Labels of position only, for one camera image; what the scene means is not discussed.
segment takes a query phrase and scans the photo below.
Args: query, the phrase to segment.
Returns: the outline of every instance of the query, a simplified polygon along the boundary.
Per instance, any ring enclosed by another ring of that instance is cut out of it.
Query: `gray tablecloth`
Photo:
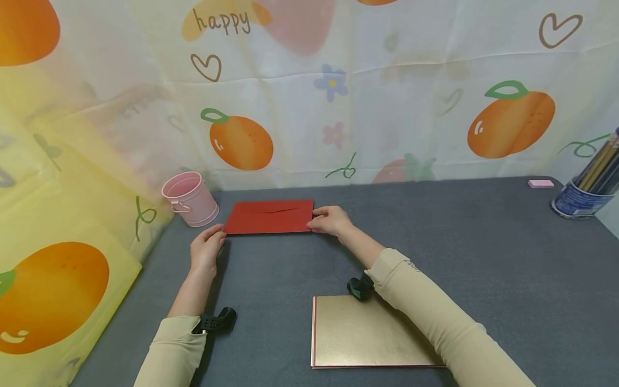
[[[619,240],[597,219],[565,220],[555,189],[526,178],[232,191],[234,203],[314,199],[432,278],[538,386],[619,381]],[[175,218],[73,387],[131,386],[189,266],[198,230]],[[311,297],[346,294],[360,265],[324,235],[230,237],[207,310],[233,307],[233,332],[211,336],[194,386],[455,386],[447,369],[310,368]]]

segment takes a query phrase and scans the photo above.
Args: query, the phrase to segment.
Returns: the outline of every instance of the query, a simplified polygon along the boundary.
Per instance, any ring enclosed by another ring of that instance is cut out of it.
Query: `person's left hand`
[[[204,272],[211,278],[215,277],[217,254],[226,239],[226,234],[222,230],[223,224],[216,224],[201,232],[191,242],[191,271]]]

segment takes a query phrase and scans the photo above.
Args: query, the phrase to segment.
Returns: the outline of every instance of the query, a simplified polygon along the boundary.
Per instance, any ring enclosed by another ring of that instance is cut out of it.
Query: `red envelope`
[[[236,203],[228,218],[226,234],[308,232],[313,200],[276,200]]]

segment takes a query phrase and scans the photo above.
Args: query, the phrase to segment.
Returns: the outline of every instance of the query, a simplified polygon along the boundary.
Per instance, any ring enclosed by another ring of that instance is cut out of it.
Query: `gold cardboard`
[[[377,295],[318,296],[313,304],[313,368],[444,367],[408,317]]]

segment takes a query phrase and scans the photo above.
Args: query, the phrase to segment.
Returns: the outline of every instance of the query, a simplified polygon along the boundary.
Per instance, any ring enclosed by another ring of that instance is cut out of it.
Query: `black wrist clip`
[[[191,331],[193,334],[217,333],[232,329],[236,319],[236,311],[225,307],[217,317],[210,315],[200,316],[200,323]]]
[[[363,301],[374,291],[374,281],[367,274],[363,273],[361,279],[351,278],[346,284],[346,288],[353,296]]]

